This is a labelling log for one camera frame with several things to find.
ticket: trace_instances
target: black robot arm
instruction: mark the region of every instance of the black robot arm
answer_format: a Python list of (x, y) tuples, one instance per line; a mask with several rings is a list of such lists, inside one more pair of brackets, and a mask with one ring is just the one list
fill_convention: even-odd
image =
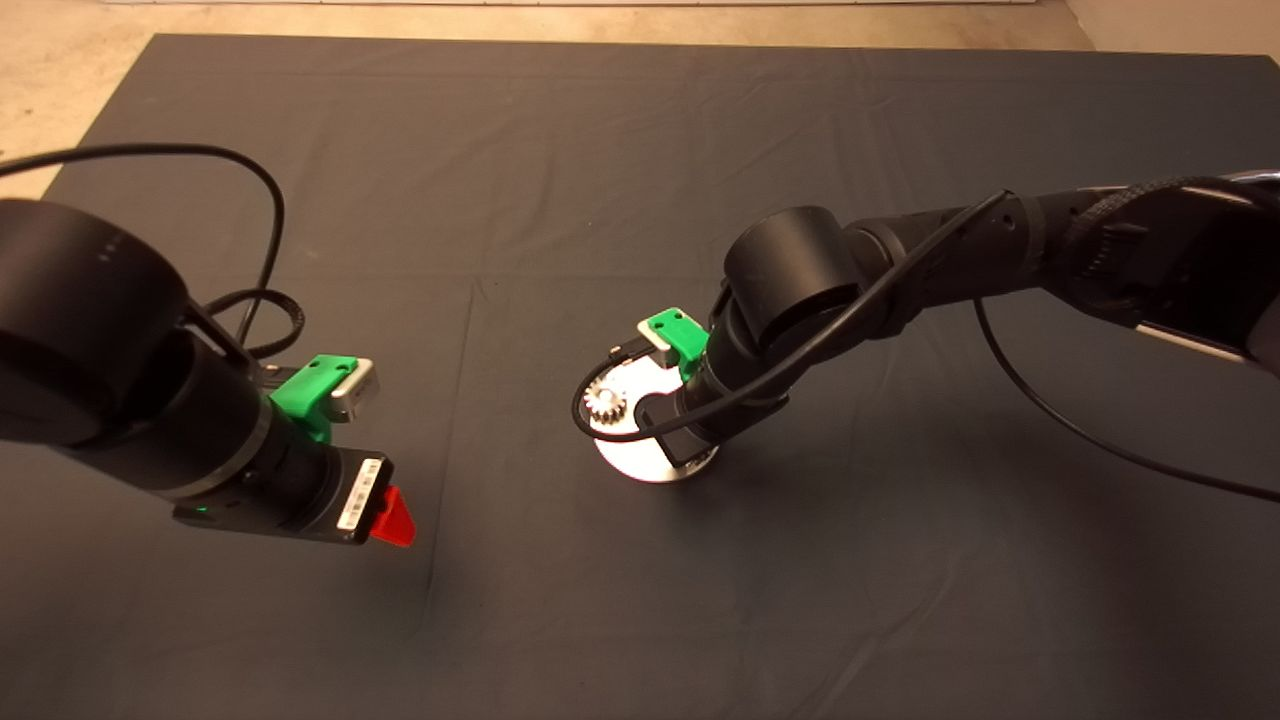
[[(675, 392), (639, 400), (639, 432), (616, 439), (668, 428), (654, 438), (672, 465), (689, 464), (778, 411), (813, 364), (895, 336), (925, 307), (1032, 287), (1096, 318), (1280, 374), (1276, 190), (1274, 173), (1176, 178), (1002, 193), (969, 210), (846, 227), (820, 208), (783, 210), (730, 249), (696, 372)], [(856, 320), (831, 334), (833, 319), (859, 301), (867, 306)], [(806, 347), (819, 333), (831, 337)], [(797, 348), (809, 351), (803, 361)], [(741, 395), (780, 364), (788, 370)], [(736, 400), (722, 411), (681, 421), (727, 397)]]
[[(317, 355), (294, 370), (259, 357), (287, 347), (301, 309), (268, 290), (280, 193), (252, 160), (192, 145), (60, 151), (0, 165), (119, 155), (195, 154), (259, 173), (276, 202), (260, 284), (196, 304), (152, 247), (100, 218), (47, 201), (0, 200), (0, 441), (47, 445), (173, 505), (186, 524), (360, 544), (407, 544), (412, 520), (393, 465), (329, 445), (329, 423), (371, 395), (365, 359)], [(239, 301), (285, 307), (293, 332), (246, 350), (212, 318)]]

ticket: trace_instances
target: white disc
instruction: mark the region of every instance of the white disc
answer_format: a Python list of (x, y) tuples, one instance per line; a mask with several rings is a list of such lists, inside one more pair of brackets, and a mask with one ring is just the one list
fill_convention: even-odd
[[(634, 433), (640, 429), (635, 419), (635, 407), (646, 395), (675, 392), (684, 384), (678, 368), (662, 368), (652, 357), (644, 356), (609, 370), (599, 380), (602, 388), (622, 397), (626, 411), (614, 423), (591, 420), (591, 427), (612, 434)], [(655, 439), (637, 442), (595, 441), (600, 455), (620, 473), (646, 483), (669, 483), (682, 480), (707, 466), (718, 448), (709, 450), (685, 465), (675, 466), (667, 460), (667, 454)]]

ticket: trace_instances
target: red plastic piece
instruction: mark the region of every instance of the red plastic piece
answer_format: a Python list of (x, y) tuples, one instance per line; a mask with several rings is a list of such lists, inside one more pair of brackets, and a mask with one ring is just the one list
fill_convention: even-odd
[(399, 488), (387, 486), (383, 493), (383, 511), (374, 518), (374, 527), (369, 530), (369, 537), (389, 542), (398, 547), (408, 547), (413, 543), (417, 528), (413, 518), (408, 514), (408, 506), (399, 495)]

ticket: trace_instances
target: dark gray cloth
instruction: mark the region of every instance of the dark gray cloth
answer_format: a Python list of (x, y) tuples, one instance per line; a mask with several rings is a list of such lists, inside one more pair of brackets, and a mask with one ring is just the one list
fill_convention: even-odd
[[(86, 142), (225, 145), (289, 200), (283, 361), (371, 356), (338, 430), (397, 464), (412, 550), (201, 532), (5, 446), (4, 717), (1263, 717), (1280, 509), (1126, 466), (1000, 374), (965, 306), (815, 369), (696, 482), (614, 474), (568, 393), (726, 249), (859, 217), (1280, 167), (1262, 58), (157, 37)], [(50, 197), (252, 282), (265, 193), (205, 159)], [(1085, 425), (1280, 487), (1280, 383), (993, 302)], [(283, 327), (269, 310), (257, 331)]]

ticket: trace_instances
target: concrete floor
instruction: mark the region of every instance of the concrete floor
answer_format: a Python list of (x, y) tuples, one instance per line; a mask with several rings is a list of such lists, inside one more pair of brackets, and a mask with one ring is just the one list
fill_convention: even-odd
[[(156, 32), (1034, 50), (1093, 50), (1097, 45), (1101, 50), (1280, 55), (1280, 40), (1274, 33), (1280, 3), (1275, 0), (1166, 0), (1158, 26), (1151, 15), (1149, 0), (803, 8), (105, 5), (97, 0), (0, 0), (0, 27), (9, 31), (0, 55), (0, 159), (76, 145)], [(38, 196), (52, 174), (50, 170), (5, 179), (0, 195)]]

